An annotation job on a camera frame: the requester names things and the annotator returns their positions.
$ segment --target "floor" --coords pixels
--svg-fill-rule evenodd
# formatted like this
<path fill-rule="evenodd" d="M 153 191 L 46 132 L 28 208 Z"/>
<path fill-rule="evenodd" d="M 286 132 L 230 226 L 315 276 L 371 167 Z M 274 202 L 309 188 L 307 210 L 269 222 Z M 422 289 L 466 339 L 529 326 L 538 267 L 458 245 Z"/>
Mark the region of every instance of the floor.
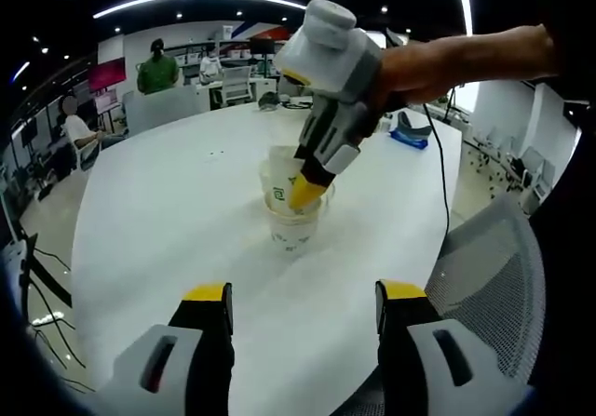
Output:
<path fill-rule="evenodd" d="M 478 153 L 464 144 L 451 218 L 452 229 L 461 225 L 491 202 L 490 187 L 497 182 L 495 179 L 490 180 L 488 172 L 482 170 L 480 173 L 477 172 L 477 167 Z M 41 203 L 32 202 L 20 219 L 23 228 L 29 235 L 39 234 L 38 248 L 57 255 L 66 264 L 70 264 L 71 260 L 76 216 L 85 191 L 86 181 L 86 178 L 82 175 L 73 174 L 69 176 L 57 184 L 50 195 Z M 67 268 L 49 256 L 40 253 L 36 253 L 35 256 L 67 290 L 70 290 L 71 278 Z M 42 289 L 49 306 L 55 313 L 54 315 L 73 324 L 72 309 L 63 305 L 41 281 L 37 279 L 35 282 Z M 37 323 L 51 321 L 48 309 L 37 291 L 30 288 L 29 293 L 29 312 L 34 324 L 36 321 Z M 60 323 L 60 326 L 74 354 L 78 355 L 79 350 L 75 331 L 65 323 Z M 67 385 L 79 392 L 87 391 L 85 388 L 85 385 L 88 384 L 85 369 L 77 363 L 73 354 L 65 348 L 55 325 L 49 324 L 38 330 L 41 334 L 35 337 L 35 342 L 56 372 L 67 381 L 75 381 L 66 382 Z"/>

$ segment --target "desk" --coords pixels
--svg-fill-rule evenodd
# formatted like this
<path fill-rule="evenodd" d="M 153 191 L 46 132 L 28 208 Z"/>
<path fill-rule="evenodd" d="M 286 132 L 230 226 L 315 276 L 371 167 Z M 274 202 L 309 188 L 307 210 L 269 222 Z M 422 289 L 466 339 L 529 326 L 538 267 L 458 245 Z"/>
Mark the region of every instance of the desk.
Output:
<path fill-rule="evenodd" d="M 258 101 L 266 92 L 277 92 L 278 82 L 270 78 L 250 78 L 252 99 Z M 201 113 L 211 110 L 210 90 L 213 88 L 222 88 L 222 81 L 215 81 L 206 86 L 196 85 L 196 94 L 198 95 L 199 110 Z"/>
<path fill-rule="evenodd" d="M 200 283 L 234 287 L 236 364 L 230 414 L 328 416 L 377 365 L 374 283 L 423 287 L 445 232 L 438 145 L 385 134 L 339 176 L 309 251 L 292 260 L 270 241 L 259 163 L 296 143 L 305 110 L 255 103 L 188 117 L 102 151 L 73 246 L 74 316 L 95 387 L 114 359 L 166 324 Z M 426 119 L 409 113 L 415 126 Z M 461 133 L 437 122 L 449 203 Z"/>

